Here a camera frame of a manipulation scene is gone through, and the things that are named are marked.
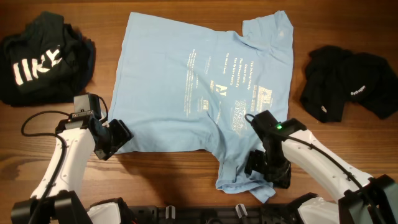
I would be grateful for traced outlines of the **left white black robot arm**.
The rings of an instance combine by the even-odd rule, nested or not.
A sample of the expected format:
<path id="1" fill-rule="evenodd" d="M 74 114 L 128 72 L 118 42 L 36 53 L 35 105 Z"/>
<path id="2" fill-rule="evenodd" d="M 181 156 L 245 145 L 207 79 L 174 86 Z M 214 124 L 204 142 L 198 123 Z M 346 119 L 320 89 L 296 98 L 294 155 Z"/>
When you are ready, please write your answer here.
<path id="1" fill-rule="evenodd" d="M 95 153 L 109 159 L 133 135 L 114 119 L 107 126 L 91 121 L 87 128 L 66 129 L 56 135 L 57 145 L 44 178 L 30 199 L 14 204 L 13 223 L 137 223 L 133 211 L 119 198 L 100 201 L 85 209 L 78 197 L 86 163 Z"/>

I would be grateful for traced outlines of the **light blue printed t-shirt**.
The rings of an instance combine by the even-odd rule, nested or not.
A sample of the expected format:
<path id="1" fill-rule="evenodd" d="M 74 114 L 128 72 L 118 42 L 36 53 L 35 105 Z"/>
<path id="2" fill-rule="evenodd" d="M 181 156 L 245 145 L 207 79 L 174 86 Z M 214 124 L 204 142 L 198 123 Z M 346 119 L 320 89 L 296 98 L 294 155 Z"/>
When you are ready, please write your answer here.
<path id="1" fill-rule="evenodd" d="M 284 11 L 244 21 L 240 34 L 130 13 L 109 112 L 133 133 L 121 152 L 204 149 L 220 163 L 218 190 L 266 202 L 272 183 L 244 171 L 262 150 L 244 117 L 287 119 L 293 33 Z"/>

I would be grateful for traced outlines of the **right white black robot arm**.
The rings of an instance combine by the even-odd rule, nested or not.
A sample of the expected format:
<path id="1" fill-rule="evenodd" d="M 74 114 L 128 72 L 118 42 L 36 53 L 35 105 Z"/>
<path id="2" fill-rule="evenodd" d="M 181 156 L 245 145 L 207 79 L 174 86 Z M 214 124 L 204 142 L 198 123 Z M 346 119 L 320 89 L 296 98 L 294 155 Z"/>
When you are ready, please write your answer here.
<path id="1" fill-rule="evenodd" d="M 397 183 L 361 171 L 325 147 L 301 122 L 278 123 L 251 114 L 245 120 L 264 147 L 250 153 L 246 172 L 261 173 L 265 180 L 287 188 L 292 164 L 312 176 L 333 198 L 328 202 L 308 193 L 283 207 L 273 206 L 271 214 L 286 223 L 397 223 Z"/>

